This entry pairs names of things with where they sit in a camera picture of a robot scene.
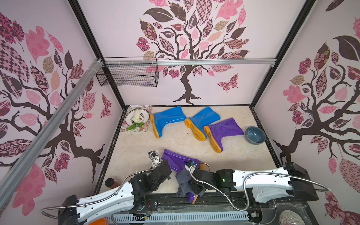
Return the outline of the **grey cloth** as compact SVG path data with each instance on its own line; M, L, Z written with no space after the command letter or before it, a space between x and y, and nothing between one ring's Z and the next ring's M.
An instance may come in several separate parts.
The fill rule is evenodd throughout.
M178 182L178 190L177 190L177 197L185 197L186 194L194 193L189 181L192 179L190 172L186 169L183 169L175 175L175 178Z

